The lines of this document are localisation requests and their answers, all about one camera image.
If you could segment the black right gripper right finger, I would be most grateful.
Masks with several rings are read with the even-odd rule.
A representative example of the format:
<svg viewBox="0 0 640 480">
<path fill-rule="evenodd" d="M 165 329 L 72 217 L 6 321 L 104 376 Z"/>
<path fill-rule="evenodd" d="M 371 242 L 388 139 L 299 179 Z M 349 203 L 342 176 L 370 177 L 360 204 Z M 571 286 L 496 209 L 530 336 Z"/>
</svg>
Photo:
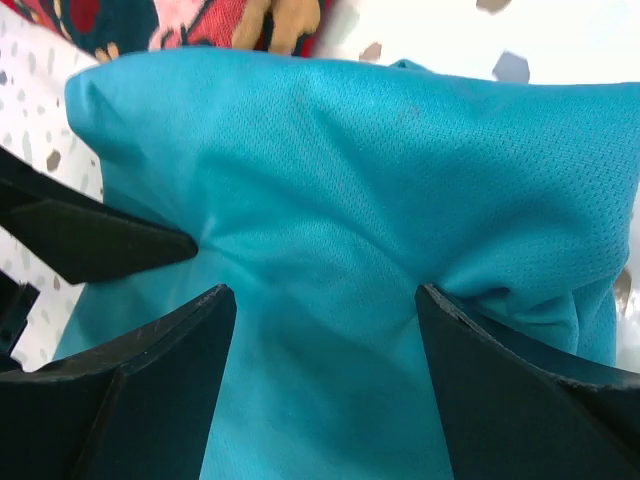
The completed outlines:
<svg viewBox="0 0 640 480">
<path fill-rule="evenodd" d="M 433 285 L 415 302 L 455 478 L 638 478 L 638 374 L 553 348 Z"/>
</svg>

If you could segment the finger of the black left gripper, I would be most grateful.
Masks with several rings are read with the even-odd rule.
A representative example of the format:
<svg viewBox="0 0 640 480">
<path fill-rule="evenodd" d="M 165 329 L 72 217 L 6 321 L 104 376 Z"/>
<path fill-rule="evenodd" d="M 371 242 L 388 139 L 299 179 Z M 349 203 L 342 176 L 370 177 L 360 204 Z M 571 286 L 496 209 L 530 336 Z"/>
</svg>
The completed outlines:
<svg viewBox="0 0 640 480">
<path fill-rule="evenodd" d="M 106 206 L 6 149 L 1 227 L 71 285 L 120 279 L 198 253 L 189 235 Z"/>
</svg>

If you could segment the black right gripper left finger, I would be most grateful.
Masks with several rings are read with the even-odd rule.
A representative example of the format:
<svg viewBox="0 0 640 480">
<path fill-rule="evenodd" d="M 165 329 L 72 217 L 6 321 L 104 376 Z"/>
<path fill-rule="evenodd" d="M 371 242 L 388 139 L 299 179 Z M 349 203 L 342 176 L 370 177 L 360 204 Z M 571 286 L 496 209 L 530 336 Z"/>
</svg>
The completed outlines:
<svg viewBox="0 0 640 480">
<path fill-rule="evenodd" d="M 219 285 L 36 371 L 3 357 L 2 477 L 198 478 L 235 318 Z"/>
</svg>

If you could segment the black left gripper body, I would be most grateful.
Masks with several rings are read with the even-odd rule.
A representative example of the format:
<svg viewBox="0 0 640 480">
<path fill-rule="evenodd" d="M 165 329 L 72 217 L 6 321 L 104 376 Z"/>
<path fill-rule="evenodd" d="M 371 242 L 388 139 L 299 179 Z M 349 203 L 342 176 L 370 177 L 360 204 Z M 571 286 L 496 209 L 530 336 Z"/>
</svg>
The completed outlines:
<svg viewBox="0 0 640 480">
<path fill-rule="evenodd" d="M 39 290 L 29 283 L 18 283 L 2 272 L 0 294 L 1 369 L 15 370 L 19 362 L 12 358 L 12 352 L 24 333 Z"/>
</svg>

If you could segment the teal t shirt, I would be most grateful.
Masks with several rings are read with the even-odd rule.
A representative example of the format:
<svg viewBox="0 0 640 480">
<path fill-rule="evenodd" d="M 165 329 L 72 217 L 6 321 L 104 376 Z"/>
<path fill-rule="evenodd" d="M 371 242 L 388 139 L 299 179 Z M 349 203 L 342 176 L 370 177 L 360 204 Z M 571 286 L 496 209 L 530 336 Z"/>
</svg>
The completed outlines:
<svg viewBox="0 0 640 480">
<path fill-rule="evenodd" d="M 635 83 L 190 47 L 86 70 L 65 102 L 100 158 L 105 202 L 173 225 L 199 252 L 87 286 L 57 356 L 229 286 L 238 313 L 205 479 L 450 478 L 421 284 L 615 360 Z"/>
</svg>

